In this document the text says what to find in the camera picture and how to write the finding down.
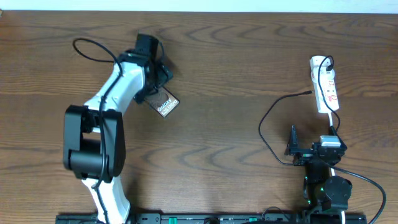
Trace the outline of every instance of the wooden table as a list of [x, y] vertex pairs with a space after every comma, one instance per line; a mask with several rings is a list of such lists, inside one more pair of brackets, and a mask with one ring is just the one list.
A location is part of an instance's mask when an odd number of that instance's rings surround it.
[[[398, 212], [398, 16], [170, 12], [5, 11], [0, 18], [0, 223], [53, 223], [59, 213], [96, 208], [62, 164], [63, 116], [108, 79], [112, 66], [79, 56], [76, 37], [116, 54], [138, 32], [158, 37], [175, 77], [167, 87], [181, 105], [162, 119], [132, 103], [124, 116], [128, 199], [163, 212], [262, 212], [306, 206], [302, 167], [280, 165], [257, 133], [276, 98], [311, 90], [309, 59], [336, 60], [338, 166], [387, 192], [378, 223]], [[82, 45], [97, 58], [101, 49]], [[278, 104], [262, 132], [284, 157], [295, 124], [303, 146], [325, 134], [328, 118], [315, 96]], [[381, 194], [355, 177], [349, 211], [377, 212]]]

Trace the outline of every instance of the white background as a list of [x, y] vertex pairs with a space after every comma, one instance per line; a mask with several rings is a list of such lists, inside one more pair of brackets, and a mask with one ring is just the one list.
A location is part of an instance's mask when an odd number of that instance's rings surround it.
[[3, 10], [398, 13], [398, 0], [0, 0]]

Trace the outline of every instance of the wooden surface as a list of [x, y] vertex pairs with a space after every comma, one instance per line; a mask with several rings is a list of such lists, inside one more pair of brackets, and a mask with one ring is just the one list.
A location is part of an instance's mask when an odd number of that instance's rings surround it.
[[[339, 166], [387, 192], [379, 223], [398, 212], [398, 16], [362, 14], [217, 14], [159, 12], [11, 12], [0, 18], [0, 223], [53, 223], [59, 213], [90, 213], [93, 200], [62, 165], [63, 116], [108, 79], [111, 65], [79, 56], [76, 37], [116, 54], [138, 32], [163, 41], [181, 105], [162, 119], [133, 103], [124, 117], [123, 186], [135, 205], [163, 212], [261, 212], [295, 209], [302, 167], [280, 165], [257, 125], [281, 95], [311, 90], [308, 60], [332, 54], [340, 99]], [[106, 58], [95, 46], [88, 55]], [[282, 101], [263, 125], [284, 157], [290, 126], [308, 146], [328, 118], [315, 96]], [[352, 181], [349, 211], [377, 212], [381, 194]]]

